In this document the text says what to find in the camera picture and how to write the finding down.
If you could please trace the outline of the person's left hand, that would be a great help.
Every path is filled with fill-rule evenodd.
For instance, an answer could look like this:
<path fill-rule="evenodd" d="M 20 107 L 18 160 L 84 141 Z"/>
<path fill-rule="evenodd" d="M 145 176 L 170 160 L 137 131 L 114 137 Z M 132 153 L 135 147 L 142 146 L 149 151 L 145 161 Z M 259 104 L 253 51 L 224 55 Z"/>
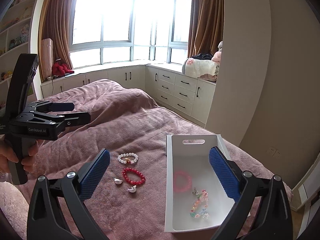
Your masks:
<path fill-rule="evenodd" d="M 31 173 L 34 169 L 34 164 L 36 161 L 36 155 L 39 151 L 39 146 L 43 143 L 43 140 L 37 140 L 35 144 L 29 147 L 28 156 L 24 157 L 22 160 L 23 168 L 26 172 Z M 3 138 L 1 138 L 1 149 L 0 149 L 0 158 L 1 158 L 1 183 L 9 181 L 9 161 L 13 163 L 18 163 L 18 158 L 9 144 L 7 144 Z"/>

